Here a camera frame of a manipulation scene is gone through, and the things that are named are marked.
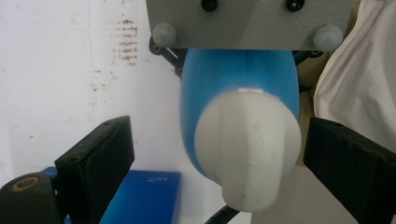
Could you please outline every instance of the stain on wall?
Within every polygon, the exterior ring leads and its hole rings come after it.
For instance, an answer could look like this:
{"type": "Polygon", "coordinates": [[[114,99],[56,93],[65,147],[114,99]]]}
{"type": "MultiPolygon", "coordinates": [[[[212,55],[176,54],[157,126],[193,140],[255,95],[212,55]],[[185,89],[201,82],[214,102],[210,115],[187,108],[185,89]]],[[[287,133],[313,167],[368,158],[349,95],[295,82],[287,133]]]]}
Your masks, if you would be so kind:
{"type": "Polygon", "coordinates": [[[136,66],[137,26],[132,20],[122,20],[116,26],[117,46],[113,48],[113,64],[117,61],[136,66]]]}

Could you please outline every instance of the screw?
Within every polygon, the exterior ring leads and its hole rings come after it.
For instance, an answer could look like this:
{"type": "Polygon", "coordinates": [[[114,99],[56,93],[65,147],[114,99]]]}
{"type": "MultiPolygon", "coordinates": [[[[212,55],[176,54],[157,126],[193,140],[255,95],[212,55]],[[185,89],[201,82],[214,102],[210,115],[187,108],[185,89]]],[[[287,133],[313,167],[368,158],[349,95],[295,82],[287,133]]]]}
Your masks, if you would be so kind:
{"type": "Polygon", "coordinates": [[[162,48],[159,45],[154,45],[152,47],[152,50],[154,50],[154,52],[156,52],[156,53],[160,53],[162,48]]]}
{"type": "Polygon", "coordinates": [[[304,3],[305,0],[288,0],[286,2],[286,7],[288,8],[289,11],[296,12],[299,11],[301,8],[303,8],[304,3]]]}
{"type": "Polygon", "coordinates": [[[202,0],[201,6],[207,12],[214,11],[218,7],[218,0],[202,0]]]}
{"type": "Polygon", "coordinates": [[[181,77],[181,75],[183,74],[183,68],[177,68],[175,69],[175,73],[178,77],[181,77]]]}
{"type": "Polygon", "coordinates": [[[323,52],[318,50],[311,50],[308,52],[308,57],[310,58],[318,58],[323,54],[323,52]]]}

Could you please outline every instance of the blue box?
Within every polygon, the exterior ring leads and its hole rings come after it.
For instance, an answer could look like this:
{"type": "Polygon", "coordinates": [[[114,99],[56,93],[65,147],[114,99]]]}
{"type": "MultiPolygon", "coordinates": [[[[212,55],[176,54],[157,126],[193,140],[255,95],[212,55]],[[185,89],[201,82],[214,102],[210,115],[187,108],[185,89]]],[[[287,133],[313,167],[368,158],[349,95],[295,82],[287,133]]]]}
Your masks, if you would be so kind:
{"type": "MultiPolygon", "coordinates": [[[[55,175],[56,169],[43,172],[55,175]]],[[[180,194],[179,172],[130,171],[100,223],[177,224],[180,194]]]]}

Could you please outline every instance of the white cloth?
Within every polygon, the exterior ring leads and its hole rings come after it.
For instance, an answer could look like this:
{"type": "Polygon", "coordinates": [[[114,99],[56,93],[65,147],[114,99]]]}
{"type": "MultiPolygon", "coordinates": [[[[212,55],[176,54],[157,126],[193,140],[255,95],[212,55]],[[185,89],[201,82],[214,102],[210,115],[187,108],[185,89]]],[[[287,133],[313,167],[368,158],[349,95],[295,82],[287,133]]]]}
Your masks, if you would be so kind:
{"type": "Polygon", "coordinates": [[[396,0],[361,0],[357,22],[315,92],[317,117],[396,152],[396,0]]]}

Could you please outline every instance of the blue plastic object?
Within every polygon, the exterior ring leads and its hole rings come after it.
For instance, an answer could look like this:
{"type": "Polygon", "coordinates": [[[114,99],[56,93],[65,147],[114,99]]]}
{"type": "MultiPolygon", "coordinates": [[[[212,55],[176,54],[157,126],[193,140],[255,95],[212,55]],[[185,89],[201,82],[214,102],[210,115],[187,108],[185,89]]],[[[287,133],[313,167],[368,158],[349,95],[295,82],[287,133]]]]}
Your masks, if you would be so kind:
{"type": "MultiPolygon", "coordinates": [[[[54,176],[55,167],[43,172],[54,176]]],[[[130,171],[100,223],[177,224],[180,212],[180,173],[130,171]]],[[[69,224],[67,217],[64,224],[69,224]]]]}
{"type": "Polygon", "coordinates": [[[189,49],[181,80],[180,125],[187,154],[203,175],[194,150],[198,119],[212,99],[233,88],[269,92],[298,117],[298,81],[291,51],[189,49]]]}

